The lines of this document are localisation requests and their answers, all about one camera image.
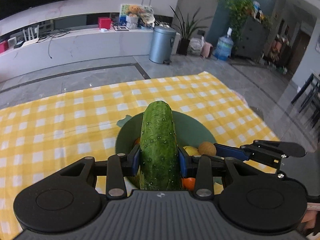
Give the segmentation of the orange tangerine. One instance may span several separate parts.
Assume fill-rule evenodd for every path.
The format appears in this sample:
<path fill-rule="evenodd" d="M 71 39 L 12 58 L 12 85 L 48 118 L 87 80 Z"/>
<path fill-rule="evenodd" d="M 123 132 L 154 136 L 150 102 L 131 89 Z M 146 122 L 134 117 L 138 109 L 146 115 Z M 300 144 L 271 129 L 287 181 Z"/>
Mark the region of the orange tangerine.
<path fill-rule="evenodd" d="M 138 144 L 140 144 L 140 138 L 137 138 L 134 142 L 134 145 L 138 145 Z"/>
<path fill-rule="evenodd" d="M 195 178 L 183 178 L 182 179 L 182 186 L 184 189 L 188 191 L 194 191 L 195 188 Z"/>

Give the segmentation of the green cucumber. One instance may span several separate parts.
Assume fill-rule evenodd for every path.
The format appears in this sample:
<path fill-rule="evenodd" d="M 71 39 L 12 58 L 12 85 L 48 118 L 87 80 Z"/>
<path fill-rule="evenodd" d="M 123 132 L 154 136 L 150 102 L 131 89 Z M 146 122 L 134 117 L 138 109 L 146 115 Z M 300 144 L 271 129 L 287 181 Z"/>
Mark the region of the green cucumber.
<path fill-rule="evenodd" d="M 140 149 L 140 189 L 182 189 L 175 123 L 172 110 L 166 102 L 152 102 L 144 111 Z"/>

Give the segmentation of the green colander bowl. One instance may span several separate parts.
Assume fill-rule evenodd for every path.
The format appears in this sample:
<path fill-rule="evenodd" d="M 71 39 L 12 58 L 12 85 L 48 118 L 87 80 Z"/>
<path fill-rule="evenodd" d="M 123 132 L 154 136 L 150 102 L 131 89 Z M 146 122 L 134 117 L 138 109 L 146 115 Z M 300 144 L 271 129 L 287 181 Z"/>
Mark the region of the green colander bowl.
<path fill-rule="evenodd" d="M 192 117 L 185 115 L 180 112 L 172 111 L 173 119 L 175 123 L 175 131 L 178 148 L 184 146 L 197 147 L 201 143 L 215 142 L 213 135 L 206 129 L 200 122 L 193 119 Z M 136 116 L 126 116 L 123 120 L 118 122 L 120 132 L 116 139 L 116 154 L 125 153 L 129 154 L 135 147 L 134 142 L 137 138 L 140 138 L 141 127 L 142 127 L 143 113 Z M 139 154 L 139 169 L 137 175 L 134 177 L 138 178 L 140 175 L 140 154 Z M 211 159 L 212 168 L 220 168 L 223 166 L 223 162 L 216 157 L 205 155 Z"/>

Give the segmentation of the black dining chair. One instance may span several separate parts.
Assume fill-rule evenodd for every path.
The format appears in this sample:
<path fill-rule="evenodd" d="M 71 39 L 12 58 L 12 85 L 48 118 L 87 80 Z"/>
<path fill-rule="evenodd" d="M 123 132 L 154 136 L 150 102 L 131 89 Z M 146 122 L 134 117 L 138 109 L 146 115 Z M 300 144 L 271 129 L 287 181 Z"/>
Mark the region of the black dining chair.
<path fill-rule="evenodd" d="M 314 110 L 311 117 L 309 118 L 309 122 L 311 123 L 311 128 L 315 128 L 315 126 L 319 123 L 319 74 L 317 74 L 313 70 L 311 71 L 309 78 L 297 93 L 297 95 L 293 98 L 291 103 L 294 105 L 306 91 L 308 93 L 301 103 L 298 109 L 298 113 L 302 113 L 308 108 L 313 107 Z"/>

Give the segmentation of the yellow checkered tablecloth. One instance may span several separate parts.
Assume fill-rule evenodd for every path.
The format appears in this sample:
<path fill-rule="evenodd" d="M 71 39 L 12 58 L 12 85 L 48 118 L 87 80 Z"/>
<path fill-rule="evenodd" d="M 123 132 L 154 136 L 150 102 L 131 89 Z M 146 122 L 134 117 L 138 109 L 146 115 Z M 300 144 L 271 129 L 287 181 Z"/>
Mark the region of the yellow checkered tablecloth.
<path fill-rule="evenodd" d="M 24 188 L 91 155 L 115 152 L 117 121 L 162 100 L 202 123 L 220 144 L 240 146 L 276 135 L 218 78 L 197 75 L 77 90 L 1 110 L 1 239 L 21 227 L 13 201 Z"/>

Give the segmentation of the blue water jug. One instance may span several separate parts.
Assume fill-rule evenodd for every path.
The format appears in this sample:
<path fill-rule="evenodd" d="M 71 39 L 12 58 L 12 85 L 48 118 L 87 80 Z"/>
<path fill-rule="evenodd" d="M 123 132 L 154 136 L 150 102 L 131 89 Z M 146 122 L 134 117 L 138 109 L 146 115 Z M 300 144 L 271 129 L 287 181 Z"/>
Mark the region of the blue water jug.
<path fill-rule="evenodd" d="M 233 40 L 232 40 L 232 28 L 228 28 L 227 34 L 225 36 L 221 36 L 218 39 L 216 49 L 214 52 L 214 56 L 218 60 L 226 61 L 231 55 L 233 48 Z"/>

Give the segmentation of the pink small heater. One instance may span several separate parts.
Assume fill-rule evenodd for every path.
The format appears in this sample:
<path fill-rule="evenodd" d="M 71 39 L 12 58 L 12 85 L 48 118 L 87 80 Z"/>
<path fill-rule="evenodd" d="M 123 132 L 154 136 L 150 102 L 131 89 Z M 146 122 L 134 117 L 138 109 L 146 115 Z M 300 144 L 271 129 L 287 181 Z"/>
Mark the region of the pink small heater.
<path fill-rule="evenodd" d="M 210 58 L 213 53 L 213 45 L 209 42 L 205 42 L 200 55 L 204 58 Z"/>

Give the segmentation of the white plastic bag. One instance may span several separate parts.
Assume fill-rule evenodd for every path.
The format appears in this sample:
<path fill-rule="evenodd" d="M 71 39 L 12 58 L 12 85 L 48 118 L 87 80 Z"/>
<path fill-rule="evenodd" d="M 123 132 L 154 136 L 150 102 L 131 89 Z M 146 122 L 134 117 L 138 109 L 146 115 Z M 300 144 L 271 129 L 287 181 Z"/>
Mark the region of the white plastic bag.
<path fill-rule="evenodd" d="M 191 38 L 189 45 L 188 45 L 188 54 L 200 56 L 202 49 L 205 44 L 205 39 L 202 36 L 201 38 Z"/>

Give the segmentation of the dark grey cabinet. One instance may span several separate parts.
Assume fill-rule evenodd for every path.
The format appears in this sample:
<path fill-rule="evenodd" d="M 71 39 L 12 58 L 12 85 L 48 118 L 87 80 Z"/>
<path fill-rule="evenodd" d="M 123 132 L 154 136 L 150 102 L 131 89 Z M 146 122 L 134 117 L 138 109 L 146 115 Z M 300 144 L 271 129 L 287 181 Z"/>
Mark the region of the dark grey cabinet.
<path fill-rule="evenodd" d="M 235 44 L 235 57 L 257 60 L 263 52 L 269 33 L 269 29 L 262 23 L 248 16 L 241 29 L 241 38 Z"/>

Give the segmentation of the potted snake plant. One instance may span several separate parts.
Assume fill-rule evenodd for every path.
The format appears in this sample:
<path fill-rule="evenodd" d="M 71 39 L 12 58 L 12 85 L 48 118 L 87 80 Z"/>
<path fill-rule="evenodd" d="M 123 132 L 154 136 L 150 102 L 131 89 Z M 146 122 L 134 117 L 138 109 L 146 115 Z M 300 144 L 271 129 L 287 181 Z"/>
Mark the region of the potted snake plant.
<path fill-rule="evenodd" d="M 186 18 L 183 17 L 179 7 L 176 7 L 176 10 L 175 10 L 172 6 L 170 6 L 170 9 L 174 13 L 175 17 L 178 19 L 178 25 L 173 24 L 173 26 L 178 28 L 181 35 L 181 39 L 178 44 L 177 53 L 179 55 L 187 55 L 192 34 L 196 30 L 207 28 L 207 26 L 201 25 L 201 23 L 203 21 L 213 18 L 213 16 L 197 18 L 197 15 L 201 10 L 200 7 L 195 11 L 193 16 L 189 16 L 189 13 L 187 13 Z"/>

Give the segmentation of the grey pedal trash bin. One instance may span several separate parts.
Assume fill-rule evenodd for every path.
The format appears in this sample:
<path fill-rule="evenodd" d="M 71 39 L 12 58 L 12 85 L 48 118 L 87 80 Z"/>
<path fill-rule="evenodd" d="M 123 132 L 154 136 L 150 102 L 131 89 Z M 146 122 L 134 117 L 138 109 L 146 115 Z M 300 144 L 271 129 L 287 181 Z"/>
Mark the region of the grey pedal trash bin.
<path fill-rule="evenodd" d="M 149 60 L 157 64 L 170 64 L 176 30 L 155 26 L 149 52 Z"/>

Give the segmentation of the white tv console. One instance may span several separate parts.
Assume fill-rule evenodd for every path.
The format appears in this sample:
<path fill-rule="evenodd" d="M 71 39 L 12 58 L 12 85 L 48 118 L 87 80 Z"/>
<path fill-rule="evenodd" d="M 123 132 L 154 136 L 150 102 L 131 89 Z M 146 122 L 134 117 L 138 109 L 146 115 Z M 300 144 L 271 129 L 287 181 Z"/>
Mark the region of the white tv console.
<path fill-rule="evenodd" d="M 1 53 L 1 81 L 34 71 L 108 57 L 148 55 L 152 30 L 71 31 L 65 36 L 8 49 Z"/>

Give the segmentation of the red box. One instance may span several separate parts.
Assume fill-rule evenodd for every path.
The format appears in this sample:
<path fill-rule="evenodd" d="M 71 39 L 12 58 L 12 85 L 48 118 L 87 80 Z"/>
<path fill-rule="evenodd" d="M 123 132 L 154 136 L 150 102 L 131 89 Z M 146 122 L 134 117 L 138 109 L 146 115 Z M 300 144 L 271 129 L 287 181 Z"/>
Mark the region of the red box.
<path fill-rule="evenodd" d="M 98 28 L 99 29 L 111 29 L 112 20 L 109 17 L 99 17 L 98 18 Z"/>

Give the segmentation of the white wifi router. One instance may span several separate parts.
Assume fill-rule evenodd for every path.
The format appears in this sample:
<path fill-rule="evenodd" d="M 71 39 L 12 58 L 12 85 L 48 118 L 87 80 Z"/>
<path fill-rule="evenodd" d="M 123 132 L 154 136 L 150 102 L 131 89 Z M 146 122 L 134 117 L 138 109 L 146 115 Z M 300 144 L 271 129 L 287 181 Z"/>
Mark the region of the white wifi router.
<path fill-rule="evenodd" d="M 39 25 L 36 28 L 29 27 L 27 30 L 23 29 L 24 42 L 22 47 L 35 44 L 39 41 Z"/>

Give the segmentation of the pink box on console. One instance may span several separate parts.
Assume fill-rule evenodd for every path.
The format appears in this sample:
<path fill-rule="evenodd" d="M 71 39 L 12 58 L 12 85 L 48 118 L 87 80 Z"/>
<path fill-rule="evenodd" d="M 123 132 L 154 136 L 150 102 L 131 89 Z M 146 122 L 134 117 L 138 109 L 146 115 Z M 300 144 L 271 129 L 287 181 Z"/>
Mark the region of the pink box on console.
<path fill-rule="evenodd" d="M 7 41 L 0 42 L 0 53 L 5 52 L 6 50 L 8 50 L 8 48 L 9 46 Z"/>

